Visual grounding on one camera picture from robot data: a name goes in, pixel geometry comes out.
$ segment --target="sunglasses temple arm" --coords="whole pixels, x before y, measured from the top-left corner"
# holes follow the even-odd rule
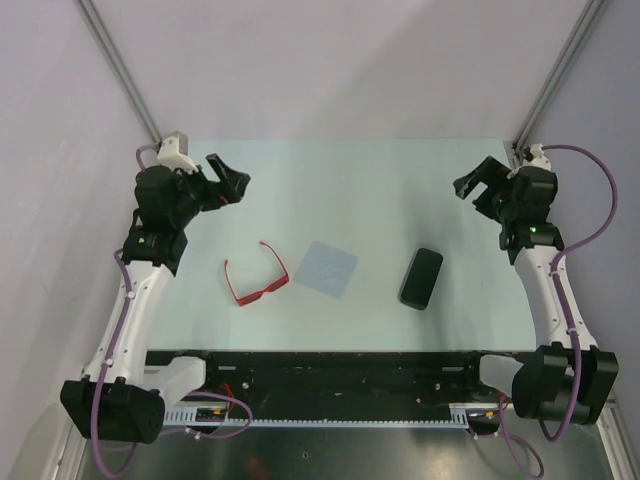
[[[240,299],[236,295],[236,292],[233,290],[233,287],[231,286],[231,280],[229,280],[229,271],[227,269],[227,265],[229,265],[229,260],[224,261],[224,276],[227,279],[227,285],[229,285],[229,290],[231,290],[231,295],[233,295],[233,298],[236,299],[236,303],[240,303]]]
[[[269,245],[266,242],[260,242],[262,245],[264,245],[265,247],[267,247],[269,250],[271,250],[273,252],[273,254],[276,256],[276,258],[278,259],[278,262],[280,263],[280,266],[282,267],[282,269],[284,270],[285,275],[287,276],[287,278],[289,278],[289,271],[287,270],[287,267],[284,266],[284,263],[282,263],[282,259],[280,258],[280,255],[278,255],[278,253],[273,249],[273,247],[271,245]]]

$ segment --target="metal floor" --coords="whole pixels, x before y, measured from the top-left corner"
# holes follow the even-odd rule
[[[540,453],[545,480],[607,480],[613,476],[598,430],[573,427],[560,443],[544,440],[537,422],[509,415],[510,431]],[[123,454],[108,454],[117,468]],[[531,467],[537,468],[530,458]],[[104,478],[90,448],[82,480]],[[463,430],[396,428],[252,428],[221,441],[160,438],[139,449],[122,479],[165,480],[484,480],[524,479],[502,439],[474,441]]]

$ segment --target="white wall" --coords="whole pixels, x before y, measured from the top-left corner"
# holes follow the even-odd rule
[[[96,0],[162,131],[497,137],[587,0]]]
[[[118,284],[111,252],[134,206],[134,150],[147,139],[72,1],[9,3],[0,16],[0,478],[29,437],[12,475],[24,479],[64,419],[45,409],[103,333]]]
[[[571,282],[589,328],[604,349],[616,352],[615,385],[625,420],[640,451],[640,2],[611,2],[533,139],[574,143],[601,156],[620,190],[611,228],[568,259]],[[577,154],[553,152],[559,198],[554,220],[565,242],[595,230],[610,204],[606,179]]]

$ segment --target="light blue table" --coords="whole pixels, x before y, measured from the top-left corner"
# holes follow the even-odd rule
[[[454,195],[452,182],[497,139],[191,143],[204,164],[216,152],[252,180],[244,200],[201,214],[154,328],[151,349],[444,351],[533,350],[524,288],[498,248],[500,226]],[[206,167],[206,173],[214,178]],[[292,277],[310,245],[358,257],[340,299],[295,281],[244,308],[240,294],[279,275],[265,240]],[[442,253],[429,307],[398,293],[418,247]]]

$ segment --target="sunglasses lens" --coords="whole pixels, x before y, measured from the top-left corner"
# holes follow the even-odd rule
[[[250,303],[253,303],[256,300],[260,299],[260,297],[262,297],[261,293],[254,293],[253,295],[248,295],[244,298],[241,298],[240,302],[242,303],[242,305],[249,305]]]
[[[287,277],[282,277],[280,280],[276,280],[275,282],[273,282],[272,285],[269,285],[269,291],[273,292],[279,289],[280,287],[282,287],[283,285],[286,285],[286,283],[287,283]]]

